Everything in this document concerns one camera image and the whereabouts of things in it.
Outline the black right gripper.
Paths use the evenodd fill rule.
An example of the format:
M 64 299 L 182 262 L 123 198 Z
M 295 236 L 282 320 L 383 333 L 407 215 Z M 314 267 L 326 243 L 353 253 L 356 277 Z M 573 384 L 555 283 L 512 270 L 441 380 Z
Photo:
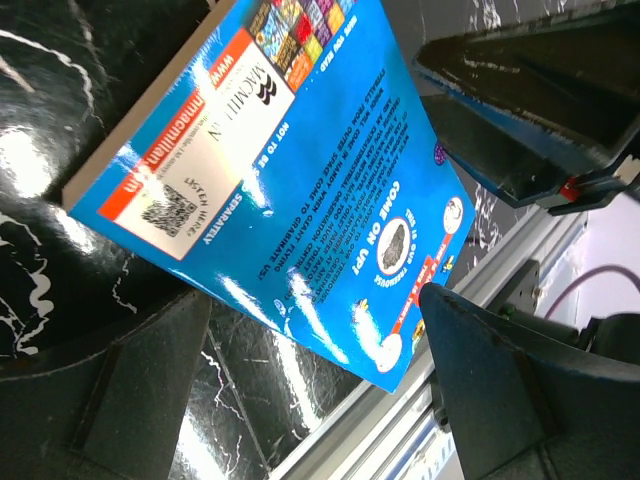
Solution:
M 639 158 L 608 167 L 639 133 L 638 10 L 576 9 L 442 38 L 425 44 L 415 64 L 485 119 L 436 107 L 434 130 L 505 203 L 537 201 L 560 216 L 602 209 L 619 194 L 639 202 Z M 547 159 L 568 173 L 607 168 L 561 187 L 565 175 Z

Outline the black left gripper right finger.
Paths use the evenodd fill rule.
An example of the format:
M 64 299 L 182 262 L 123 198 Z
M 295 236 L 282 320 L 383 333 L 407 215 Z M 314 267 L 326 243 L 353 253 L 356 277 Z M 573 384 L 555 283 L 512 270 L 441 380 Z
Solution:
M 635 479 L 639 318 L 599 320 L 589 349 L 426 285 L 420 307 L 468 479 Z

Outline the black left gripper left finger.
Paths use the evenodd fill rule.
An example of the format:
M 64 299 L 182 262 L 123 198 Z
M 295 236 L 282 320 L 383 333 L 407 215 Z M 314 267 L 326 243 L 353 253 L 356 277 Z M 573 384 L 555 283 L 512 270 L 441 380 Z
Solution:
M 211 307 L 184 292 L 3 363 L 2 478 L 167 478 Z

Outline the blue 130-Storey Treehouse book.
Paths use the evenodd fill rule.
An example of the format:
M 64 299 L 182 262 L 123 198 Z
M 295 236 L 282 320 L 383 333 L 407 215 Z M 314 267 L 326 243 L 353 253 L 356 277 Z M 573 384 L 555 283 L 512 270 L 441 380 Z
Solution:
M 219 3 L 62 204 L 388 392 L 475 217 L 378 1 Z

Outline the aluminium front rail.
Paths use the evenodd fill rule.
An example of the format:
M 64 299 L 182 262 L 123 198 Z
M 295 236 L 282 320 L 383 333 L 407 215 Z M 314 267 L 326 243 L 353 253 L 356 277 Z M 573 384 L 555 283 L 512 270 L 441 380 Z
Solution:
M 582 235 L 585 213 L 552 217 L 534 208 L 454 288 L 503 313 L 538 313 L 544 286 Z M 393 394 L 362 383 L 271 473 L 273 479 L 437 479 L 456 460 L 434 415 L 434 363 L 426 339 Z

